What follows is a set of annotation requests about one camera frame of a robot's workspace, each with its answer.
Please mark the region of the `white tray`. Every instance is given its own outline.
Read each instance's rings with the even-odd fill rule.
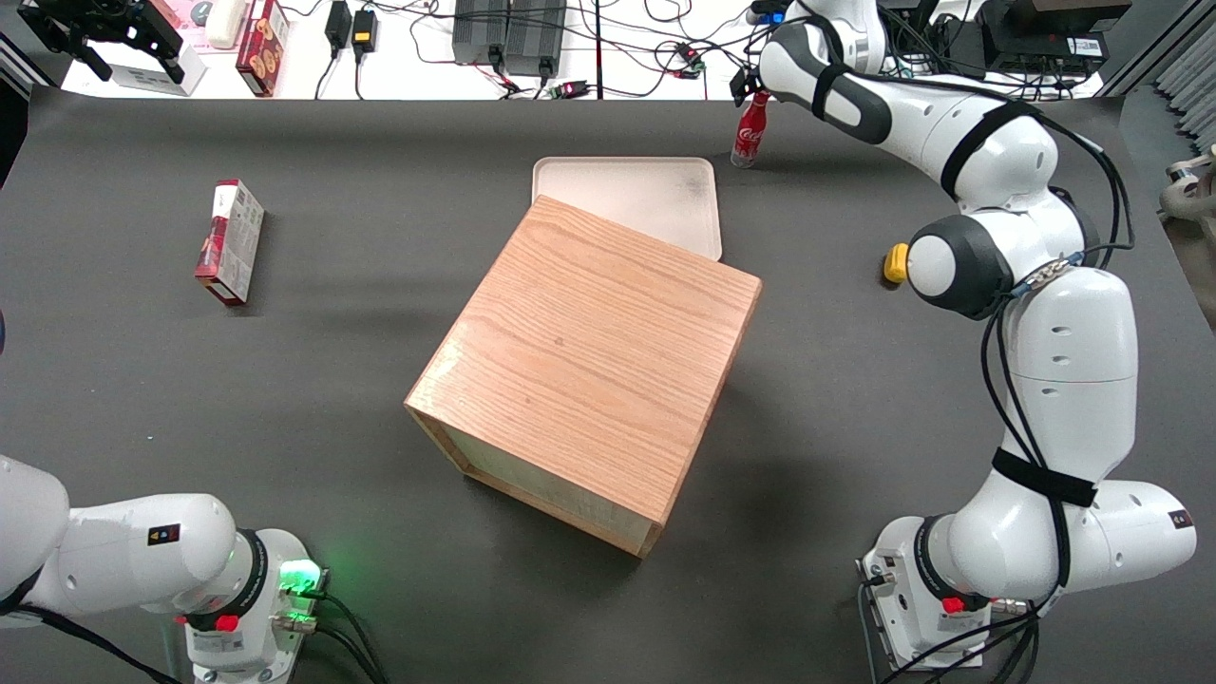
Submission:
[[[722,258],[714,167],[698,157],[545,157],[533,201],[545,195],[683,247]]]

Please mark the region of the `cardboard box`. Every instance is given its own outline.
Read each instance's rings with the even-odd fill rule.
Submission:
[[[264,215],[261,204],[240,180],[215,184],[212,231],[203,241],[195,277],[230,307],[249,301],[249,281]]]
[[[405,405],[465,475],[644,557],[760,287],[541,196]]]
[[[275,95],[287,47],[287,18],[276,0],[254,0],[236,57],[236,71],[258,97]]]

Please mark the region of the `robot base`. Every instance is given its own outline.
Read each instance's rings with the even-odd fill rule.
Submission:
[[[894,582],[872,587],[872,615],[883,637],[883,646],[893,669],[903,667],[922,652],[955,637],[989,624],[991,609],[946,615],[941,601],[921,579],[913,555],[913,539],[923,517],[901,517],[890,522],[878,536],[874,548],[858,561],[858,570],[869,578],[885,573]],[[912,669],[938,669],[953,665],[958,658],[984,646],[987,638],[981,632],[942,649],[917,663]],[[962,667],[980,667],[984,656],[975,656]]]
[[[275,616],[310,616],[316,601],[288,596],[280,588],[286,561],[308,559],[304,544],[282,529],[259,529],[266,546],[266,581],[253,607],[232,633],[195,632],[186,626],[186,643],[196,683],[283,684],[292,675],[304,635],[272,626]]]

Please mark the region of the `wooden box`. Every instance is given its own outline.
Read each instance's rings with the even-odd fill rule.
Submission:
[[[465,475],[644,557],[759,295],[540,197],[405,405]]]

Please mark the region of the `yellow object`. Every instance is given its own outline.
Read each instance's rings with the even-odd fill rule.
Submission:
[[[908,279],[908,246],[900,242],[886,252],[886,260],[883,262],[883,275],[886,280],[899,285]]]

